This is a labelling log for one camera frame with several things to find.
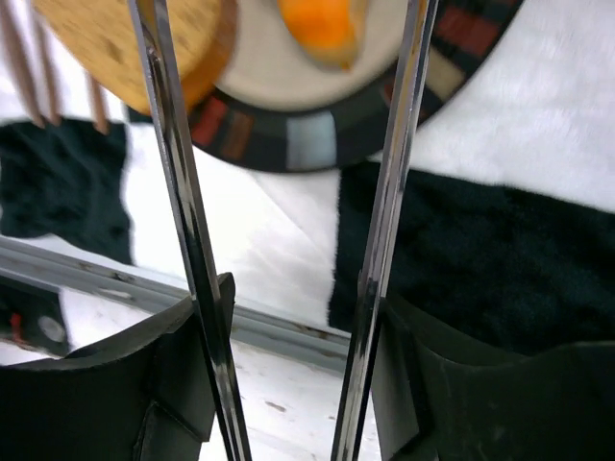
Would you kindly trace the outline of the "yellow bread slice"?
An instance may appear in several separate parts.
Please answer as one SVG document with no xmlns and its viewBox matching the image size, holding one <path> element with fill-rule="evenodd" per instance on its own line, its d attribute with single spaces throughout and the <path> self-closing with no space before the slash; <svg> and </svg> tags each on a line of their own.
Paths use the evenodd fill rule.
<svg viewBox="0 0 615 461">
<path fill-rule="evenodd" d="M 59 41 L 98 83 L 131 109 L 150 106 L 133 21 L 122 0 L 39 0 L 34 3 Z M 192 109 L 208 95 L 229 63 L 237 3 L 167 2 L 184 103 Z"/>
</svg>

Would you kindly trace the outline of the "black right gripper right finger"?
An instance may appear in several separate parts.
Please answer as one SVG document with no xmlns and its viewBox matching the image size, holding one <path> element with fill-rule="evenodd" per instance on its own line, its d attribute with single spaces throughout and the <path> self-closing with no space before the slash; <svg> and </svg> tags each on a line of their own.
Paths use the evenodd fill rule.
<svg viewBox="0 0 615 461">
<path fill-rule="evenodd" d="M 610 460 L 614 346 L 534 356 L 387 300 L 372 380 L 385 460 Z"/>
</svg>

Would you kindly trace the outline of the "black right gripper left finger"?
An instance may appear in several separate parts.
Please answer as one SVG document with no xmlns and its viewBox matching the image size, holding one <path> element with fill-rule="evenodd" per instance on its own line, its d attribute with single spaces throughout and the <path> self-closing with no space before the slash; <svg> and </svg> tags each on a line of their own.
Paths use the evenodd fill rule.
<svg viewBox="0 0 615 461">
<path fill-rule="evenodd" d="M 1 370 L 5 460 L 195 460 L 215 406 L 200 328 L 182 300 L 70 350 L 56 293 L 1 281 L 1 336 L 46 359 Z"/>
</svg>

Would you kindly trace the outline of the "orange striped croissant bread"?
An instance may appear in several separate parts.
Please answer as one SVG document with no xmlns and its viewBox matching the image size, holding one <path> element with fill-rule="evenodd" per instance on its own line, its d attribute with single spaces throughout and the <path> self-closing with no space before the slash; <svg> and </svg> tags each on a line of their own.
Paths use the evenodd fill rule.
<svg viewBox="0 0 615 461">
<path fill-rule="evenodd" d="M 280 0 L 277 6 L 286 29 L 313 61 L 342 70 L 355 64 L 368 1 Z"/>
</svg>

